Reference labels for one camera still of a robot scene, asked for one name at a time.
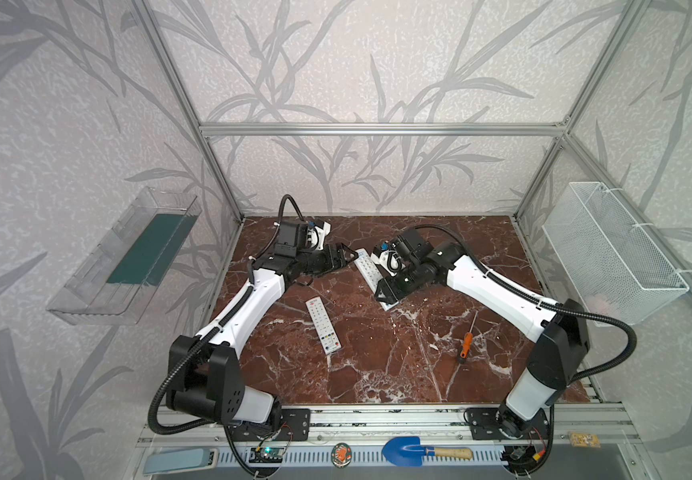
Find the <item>orange screwdriver handle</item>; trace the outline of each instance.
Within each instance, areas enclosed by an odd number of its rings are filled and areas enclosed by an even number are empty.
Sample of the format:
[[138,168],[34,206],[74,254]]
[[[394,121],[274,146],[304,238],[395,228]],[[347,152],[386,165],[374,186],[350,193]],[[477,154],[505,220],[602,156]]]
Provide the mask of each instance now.
[[466,332],[466,335],[464,335],[464,345],[460,348],[460,352],[458,353],[458,363],[463,363],[466,361],[466,357],[469,355],[469,350],[471,350],[471,341],[474,338],[474,335],[471,334],[471,332]]

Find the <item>black mounting plate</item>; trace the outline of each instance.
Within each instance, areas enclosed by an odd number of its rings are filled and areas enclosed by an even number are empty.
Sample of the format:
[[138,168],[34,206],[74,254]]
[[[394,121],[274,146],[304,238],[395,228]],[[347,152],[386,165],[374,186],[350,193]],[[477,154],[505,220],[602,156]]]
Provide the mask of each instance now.
[[[308,428],[311,419],[312,411],[308,408],[283,408],[282,424],[287,423],[290,429],[284,427],[272,440],[287,441],[290,439],[290,431],[292,430],[294,442],[305,442],[308,440]],[[258,436],[248,430],[246,422],[239,426],[231,427],[230,430],[232,432],[232,440],[235,442],[259,441]]]
[[[464,412],[464,418],[469,424],[471,438],[473,440],[508,440],[498,429],[496,414],[498,407],[471,407]],[[533,418],[533,428],[546,440],[549,435],[549,421],[543,408],[538,410],[538,414]]]

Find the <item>green mat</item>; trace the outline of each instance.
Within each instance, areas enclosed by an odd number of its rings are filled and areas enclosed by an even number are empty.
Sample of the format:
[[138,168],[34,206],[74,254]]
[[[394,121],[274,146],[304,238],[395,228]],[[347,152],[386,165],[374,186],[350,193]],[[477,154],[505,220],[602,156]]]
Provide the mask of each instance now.
[[197,216],[155,215],[106,283],[138,285],[146,280],[158,286],[195,222]]

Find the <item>round badge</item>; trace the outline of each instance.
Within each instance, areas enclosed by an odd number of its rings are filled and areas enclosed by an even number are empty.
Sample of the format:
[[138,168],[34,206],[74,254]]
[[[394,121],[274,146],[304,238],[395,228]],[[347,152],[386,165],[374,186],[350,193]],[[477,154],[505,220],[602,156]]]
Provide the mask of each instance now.
[[343,468],[351,463],[351,447],[345,443],[339,443],[333,447],[333,451],[330,454],[330,459],[333,465],[338,468]]

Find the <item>toy shovel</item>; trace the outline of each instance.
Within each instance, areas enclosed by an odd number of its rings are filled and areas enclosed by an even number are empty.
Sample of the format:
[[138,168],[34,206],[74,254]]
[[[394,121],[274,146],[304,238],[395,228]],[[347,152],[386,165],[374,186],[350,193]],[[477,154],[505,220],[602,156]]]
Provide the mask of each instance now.
[[443,448],[424,446],[420,437],[396,437],[389,440],[381,451],[387,460],[399,467],[419,467],[424,456],[463,458],[471,460],[470,448]]

